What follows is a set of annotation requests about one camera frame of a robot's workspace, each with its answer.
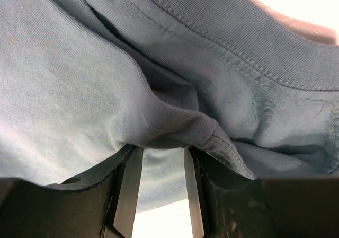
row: garment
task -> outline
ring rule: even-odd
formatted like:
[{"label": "garment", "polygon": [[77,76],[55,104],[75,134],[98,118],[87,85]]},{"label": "garment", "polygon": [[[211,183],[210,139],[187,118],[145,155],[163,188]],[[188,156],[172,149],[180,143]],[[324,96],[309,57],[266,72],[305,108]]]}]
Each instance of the garment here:
[{"label": "garment", "polygon": [[337,174],[339,47],[248,0],[0,0],[0,18],[0,176],[61,182],[131,143],[142,211],[185,197],[190,146],[251,179]]}]

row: gray t-shirt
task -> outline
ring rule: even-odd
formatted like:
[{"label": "gray t-shirt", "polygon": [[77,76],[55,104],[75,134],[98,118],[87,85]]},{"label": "gray t-shirt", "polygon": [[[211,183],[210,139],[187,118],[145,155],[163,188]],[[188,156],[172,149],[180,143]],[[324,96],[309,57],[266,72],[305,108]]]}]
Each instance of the gray t-shirt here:
[{"label": "gray t-shirt", "polygon": [[139,211],[186,196],[183,147],[251,179],[338,170],[339,47],[248,0],[0,0],[0,99],[0,176],[139,145]]}]

